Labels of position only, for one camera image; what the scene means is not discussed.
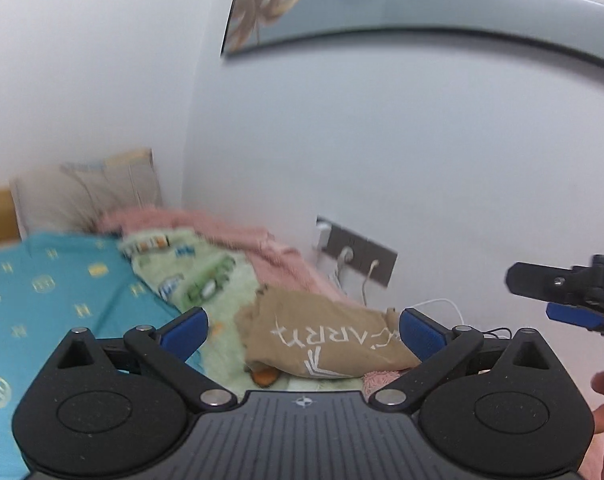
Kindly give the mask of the teal patterned bed sheet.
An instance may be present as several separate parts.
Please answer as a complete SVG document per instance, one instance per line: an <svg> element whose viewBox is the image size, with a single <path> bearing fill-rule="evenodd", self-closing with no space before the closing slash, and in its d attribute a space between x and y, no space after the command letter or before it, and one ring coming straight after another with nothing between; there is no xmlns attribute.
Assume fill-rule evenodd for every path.
<svg viewBox="0 0 604 480"><path fill-rule="evenodd" d="M0 479L26 474L12 415L71 328L119 338L178 315L137 278L111 236L40 233L0 248Z"/></svg>

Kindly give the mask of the grey pillow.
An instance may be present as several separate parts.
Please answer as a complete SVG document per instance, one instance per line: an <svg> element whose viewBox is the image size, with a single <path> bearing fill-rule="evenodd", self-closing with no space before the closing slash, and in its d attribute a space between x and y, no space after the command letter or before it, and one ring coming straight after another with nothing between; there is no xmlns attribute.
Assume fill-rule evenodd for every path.
<svg viewBox="0 0 604 480"><path fill-rule="evenodd" d="M10 192L23 238L38 232L93 232L104 214L162 204L149 148L30 170L11 180Z"/></svg>

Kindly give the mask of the tan t-shirt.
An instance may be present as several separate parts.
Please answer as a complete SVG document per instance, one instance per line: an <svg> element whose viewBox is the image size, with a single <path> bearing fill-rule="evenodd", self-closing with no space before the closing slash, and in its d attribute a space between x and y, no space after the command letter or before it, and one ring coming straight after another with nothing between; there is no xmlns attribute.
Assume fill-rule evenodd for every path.
<svg viewBox="0 0 604 480"><path fill-rule="evenodd" d="M270 286L236 313L235 323L253 372L274 368L295 377L346 379L421 363L402 342L394 310Z"/></svg>

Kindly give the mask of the green cartoon fleece blanket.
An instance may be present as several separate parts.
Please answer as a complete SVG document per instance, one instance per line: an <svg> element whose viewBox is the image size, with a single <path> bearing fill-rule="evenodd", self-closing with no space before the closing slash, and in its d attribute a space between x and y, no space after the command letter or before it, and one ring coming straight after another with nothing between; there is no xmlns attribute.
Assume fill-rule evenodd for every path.
<svg viewBox="0 0 604 480"><path fill-rule="evenodd" d="M221 248L191 229L151 229L128 234L119 251L142 283L185 313L204 310L209 328L199 350L207 377L243 396L256 387L244 364L235 315L259 289L243 252Z"/></svg>

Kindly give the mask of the grey wall socket panel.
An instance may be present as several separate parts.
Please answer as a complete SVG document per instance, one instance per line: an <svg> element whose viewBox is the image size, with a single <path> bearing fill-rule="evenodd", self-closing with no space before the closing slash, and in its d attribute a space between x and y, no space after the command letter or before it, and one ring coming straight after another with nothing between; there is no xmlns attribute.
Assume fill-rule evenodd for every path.
<svg viewBox="0 0 604 480"><path fill-rule="evenodd" d="M389 286L398 257L395 250L325 217L316 219L316 228L316 247L323 256L341 261L384 288Z"/></svg>

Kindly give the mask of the pink fluffy blanket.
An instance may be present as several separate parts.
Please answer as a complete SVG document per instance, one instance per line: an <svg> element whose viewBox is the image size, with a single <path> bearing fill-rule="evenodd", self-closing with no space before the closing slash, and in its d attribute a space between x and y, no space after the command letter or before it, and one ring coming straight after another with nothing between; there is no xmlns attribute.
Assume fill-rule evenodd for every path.
<svg viewBox="0 0 604 480"><path fill-rule="evenodd" d="M310 292L343 304L360 306L349 300L326 278L323 278L294 248L282 245L270 232L262 228L240 228L214 219L200 211L172 209L128 208L105 214L97 224L102 234L119 235L151 229L191 229L208 242L221 248L243 252L252 264L259 289L277 287L293 292ZM313 379L295 377L274 368L253 372L245 366L257 388L275 390L349 390L355 389L370 396L372 392L393 382L400 372L371 372L359 378Z"/></svg>

